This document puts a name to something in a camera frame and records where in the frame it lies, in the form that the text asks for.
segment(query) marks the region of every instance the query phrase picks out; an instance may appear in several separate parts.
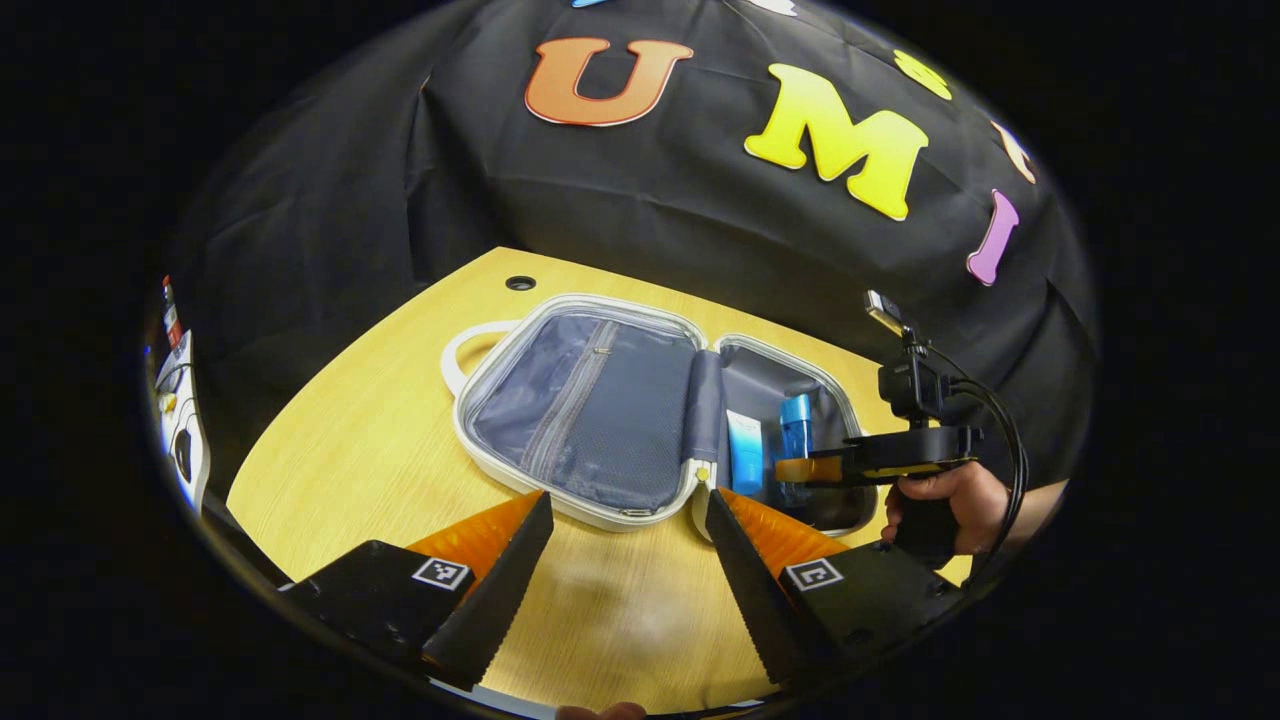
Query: gray mesh pocket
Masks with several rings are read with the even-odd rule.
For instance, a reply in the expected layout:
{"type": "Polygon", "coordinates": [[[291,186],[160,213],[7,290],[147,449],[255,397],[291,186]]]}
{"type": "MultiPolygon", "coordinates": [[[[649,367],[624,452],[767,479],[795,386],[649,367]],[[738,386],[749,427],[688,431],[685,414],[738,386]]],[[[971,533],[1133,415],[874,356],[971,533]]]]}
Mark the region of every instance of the gray mesh pocket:
{"type": "Polygon", "coordinates": [[[618,325],[594,386],[550,451],[554,465],[545,482],[636,514],[671,503],[680,492],[695,352],[687,338],[618,325]]]}
{"type": "Polygon", "coordinates": [[[620,511],[654,512],[680,492],[696,350],[684,334],[594,314],[549,318],[477,400],[467,429],[549,487],[620,511]]]}

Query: toiletry bag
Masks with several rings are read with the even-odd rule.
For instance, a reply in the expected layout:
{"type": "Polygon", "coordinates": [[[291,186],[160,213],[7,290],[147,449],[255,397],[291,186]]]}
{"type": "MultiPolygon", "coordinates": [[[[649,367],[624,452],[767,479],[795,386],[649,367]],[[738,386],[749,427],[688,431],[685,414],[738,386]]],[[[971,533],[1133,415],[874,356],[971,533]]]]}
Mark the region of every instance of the toiletry bag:
{"type": "MultiPolygon", "coordinates": [[[[709,346],[680,315],[595,295],[559,295],[522,320],[470,328],[445,346],[440,372],[480,469],[518,492],[545,489],[556,510],[612,532],[660,523],[694,496],[707,537],[707,493],[732,487],[726,410],[762,423],[764,482],[750,497],[771,505],[786,397],[809,393],[815,448],[863,434],[844,389],[813,364],[741,334],[709,346]],[[466,377],[458,348],[493,332],[507,334],[466,377]]],[[[870,521],[876,488],[852,495],[845,527],[814,527],[838,536],[870,521]]]]}

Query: human hand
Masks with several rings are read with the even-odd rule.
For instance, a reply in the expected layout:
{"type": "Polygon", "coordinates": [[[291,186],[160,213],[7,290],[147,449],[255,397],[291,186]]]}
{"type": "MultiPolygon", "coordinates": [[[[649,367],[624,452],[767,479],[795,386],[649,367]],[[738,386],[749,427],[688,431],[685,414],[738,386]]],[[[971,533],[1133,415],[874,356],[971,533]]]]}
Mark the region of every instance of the human hand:
{"type": "Polygon", "coordinates": [[[956,555],[991,550],[1009,507],[1009,489],[978,462],[965,462],[923,480],[900,478],[884,498],[888,525],[881,530],[881,538],[886,542],[893,542],[902,521],[899,493],[913,500],[951,500],[951,514],[960,525],[956,555]]]}
{"type": "Polygon", "coordinates": [[[634,702],[618,702],[600,712],[591,712],[573,705],[562,705],[556,708],[556,720],[644,720],[648,715],[645,708],[634,702]]]}

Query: blue bottle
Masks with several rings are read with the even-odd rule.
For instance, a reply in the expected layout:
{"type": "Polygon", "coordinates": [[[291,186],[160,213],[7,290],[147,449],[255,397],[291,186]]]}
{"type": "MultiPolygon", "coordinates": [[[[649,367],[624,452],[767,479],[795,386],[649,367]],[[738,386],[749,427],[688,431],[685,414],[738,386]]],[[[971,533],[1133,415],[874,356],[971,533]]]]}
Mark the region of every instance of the blue bottle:
{"type": "MultiPolygon", "coordinates": [[[[809,457],[813,452],[813,413],[809,396],[797,395],[782,401],[778,421],[782,425],[782,459],[809,457]]],[[[778,483],[782,507],[804,507],[813,495],[808,487],[796,483],[778,483]]]]}
{"type": "Polygon", "coordinates": [[[782,459],[809,457],[813,452],[813,414],[809,396],[797,395],[782,402],[782,459]]]}

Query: black cloth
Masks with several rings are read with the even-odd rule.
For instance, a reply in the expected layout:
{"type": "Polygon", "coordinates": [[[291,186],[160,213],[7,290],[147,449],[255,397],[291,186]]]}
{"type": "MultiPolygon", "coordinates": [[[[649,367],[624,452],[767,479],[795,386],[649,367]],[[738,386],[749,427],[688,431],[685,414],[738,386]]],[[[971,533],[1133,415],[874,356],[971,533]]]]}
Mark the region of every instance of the black cloth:
{"type": "MultiPolygon", "coordinates": [[[[900,341],[869,319],[873,288],[992,386],[1028,446],[1032,487],[1082,447],[1100,323],[1080,229],[1032,152],[1034,184],[992,120],[948,78],[945,101],[893,50],[946,68],[831,10],[748,3],[458,0],[355,51],[293,94],[216,169],[169,258],[195,333],[210,488],[288,400],[361,333],[489,249],[511,246],[705,297],[887,363],[900,341]],[[692,47],[657,106],[613,127],[554,124],[525,106],[535,47],[603,37],[579,92],[626,85],[634,40],[692,47]],[[892,110],[929,143],[895,222],[823,182],[744,151],[778,95],[771,63],[829,79],[859,122],[892,110]],[[991,287],[965,269],[998,188],[1015,228],[991,287]]],[[[989,415],[983,459],[1007,478],[989,415]]]]}

